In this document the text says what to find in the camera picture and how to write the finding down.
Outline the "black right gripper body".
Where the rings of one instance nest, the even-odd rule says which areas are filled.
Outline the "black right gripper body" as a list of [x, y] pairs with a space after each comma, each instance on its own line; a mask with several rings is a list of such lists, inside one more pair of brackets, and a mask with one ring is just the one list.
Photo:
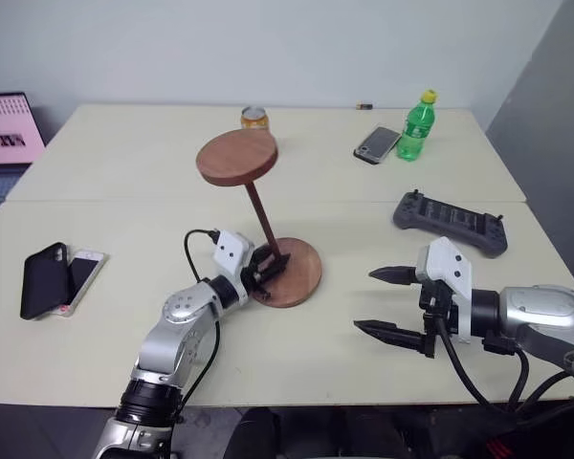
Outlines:
[[427, 358], [434, 358], [436, 336], [440, 334], [436, 324], [441, 319], [449, 336], [458, 332], [458, 311], [453, 304], [453, 290], [441, 280], [423, 284], [419, 297], [419, 307], [424, 311], [423, 350]]

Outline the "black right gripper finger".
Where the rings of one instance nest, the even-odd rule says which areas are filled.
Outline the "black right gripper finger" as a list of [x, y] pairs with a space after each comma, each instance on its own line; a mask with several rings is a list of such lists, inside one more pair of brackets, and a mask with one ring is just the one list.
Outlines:
[[353, 324], [365, 334], [385, 343], [418, 353], [425, 352], [425, 336], [421, 333], [398, 328], [395, 323], [376, 319], [355, 320]]
[[395, 285], [412, 285], [420, 284], [420, 280], [416, 275], [415, 267], [407, 266], [388, 266], [375, 269], [368, 273], [368, 275], [377, 280]]

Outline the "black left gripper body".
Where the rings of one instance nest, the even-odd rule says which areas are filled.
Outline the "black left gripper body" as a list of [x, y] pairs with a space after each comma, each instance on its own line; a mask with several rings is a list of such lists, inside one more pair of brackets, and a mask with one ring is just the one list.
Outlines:
[[263, 287], [261, 265], [272, 258], [270, 252], [254, 252], [249, 264], [241, 271], [241, 281], [248, 295], [258, 293], [262, 299], [271, 297], [271, 294]]

